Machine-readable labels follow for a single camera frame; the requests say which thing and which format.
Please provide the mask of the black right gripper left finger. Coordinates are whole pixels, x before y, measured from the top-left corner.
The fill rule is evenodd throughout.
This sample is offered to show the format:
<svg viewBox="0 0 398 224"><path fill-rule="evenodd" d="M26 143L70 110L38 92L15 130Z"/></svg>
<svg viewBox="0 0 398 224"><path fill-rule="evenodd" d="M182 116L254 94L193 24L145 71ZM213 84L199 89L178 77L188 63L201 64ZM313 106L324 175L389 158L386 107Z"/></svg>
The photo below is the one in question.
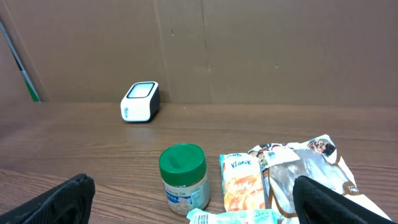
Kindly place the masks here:
<svg viewBox="0 0 398 224"><path fill-rule="evenodd" d="M95 181L78 174L1 215L1 224L88 224Z"/></svg>

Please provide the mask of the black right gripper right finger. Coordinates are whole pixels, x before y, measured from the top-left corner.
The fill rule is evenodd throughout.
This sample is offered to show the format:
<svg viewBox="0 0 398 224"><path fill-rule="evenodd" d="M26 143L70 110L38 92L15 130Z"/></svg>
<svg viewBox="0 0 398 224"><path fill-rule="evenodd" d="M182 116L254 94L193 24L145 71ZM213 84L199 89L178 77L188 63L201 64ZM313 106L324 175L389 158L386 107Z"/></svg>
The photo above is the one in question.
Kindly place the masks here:
<svg viewBox="0 0 398 224"><path fill-rule="evenodd" d="M395 224L304 175L295 179L293 198L300 224Z"/></svg>

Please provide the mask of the brown white snack pouch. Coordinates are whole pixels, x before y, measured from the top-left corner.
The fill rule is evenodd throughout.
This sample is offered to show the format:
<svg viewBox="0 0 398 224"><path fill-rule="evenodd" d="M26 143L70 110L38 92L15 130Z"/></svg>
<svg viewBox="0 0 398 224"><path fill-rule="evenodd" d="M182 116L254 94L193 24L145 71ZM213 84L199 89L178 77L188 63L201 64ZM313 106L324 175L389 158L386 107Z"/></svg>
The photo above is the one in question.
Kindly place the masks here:
<svg viewBox="0 0 398 224"><path fill-rule="evenodd" d="M294 206L294 181L307 176L364 208L389 218L372 200L359 191L353 173L329 135L306 142L260 144L248 154L261 163L267 207L278 223L298 223Z"/></svg>

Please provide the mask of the teal tissue pack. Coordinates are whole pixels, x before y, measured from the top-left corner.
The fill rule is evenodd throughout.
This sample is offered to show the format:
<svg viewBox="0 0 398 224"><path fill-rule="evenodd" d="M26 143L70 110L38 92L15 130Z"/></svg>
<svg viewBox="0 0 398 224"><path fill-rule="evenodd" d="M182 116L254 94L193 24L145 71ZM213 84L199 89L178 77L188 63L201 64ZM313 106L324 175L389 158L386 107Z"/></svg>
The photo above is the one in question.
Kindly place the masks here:
<svg viewBox="0 0 398 224"><path fill-rule="evenodd" d="M195 208L187 214L187 218L189 224L277 224L277 217L270 209L213 214Z"/></svg>

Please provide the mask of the orange tissue pack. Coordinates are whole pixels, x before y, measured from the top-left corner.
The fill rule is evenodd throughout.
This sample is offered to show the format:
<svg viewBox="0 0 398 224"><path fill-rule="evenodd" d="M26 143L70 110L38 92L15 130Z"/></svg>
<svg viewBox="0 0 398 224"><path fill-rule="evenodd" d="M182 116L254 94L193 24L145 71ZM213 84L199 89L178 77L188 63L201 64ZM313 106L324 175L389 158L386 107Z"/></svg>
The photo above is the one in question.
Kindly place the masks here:
<svg viewBox="0 0 398 224"><path fill-rule="evenodd" d="M260 160L245 153L220 155L221 187L227 212L266 207Z"/></svg>

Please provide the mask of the green capped bottle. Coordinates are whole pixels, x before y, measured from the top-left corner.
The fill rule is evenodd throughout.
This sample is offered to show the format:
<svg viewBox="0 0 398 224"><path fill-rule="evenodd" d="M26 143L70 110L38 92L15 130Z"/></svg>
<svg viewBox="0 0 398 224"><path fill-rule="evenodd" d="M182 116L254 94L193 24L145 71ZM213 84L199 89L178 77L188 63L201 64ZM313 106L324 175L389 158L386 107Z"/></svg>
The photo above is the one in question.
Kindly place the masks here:
<svg viewBox="0 0 398 224"><path fill-rule="evenodd" d="M210 183L205 153L200 146L181 143L170 146L159 157L159 169L167 203L179 215L210 201Z"/></svg>

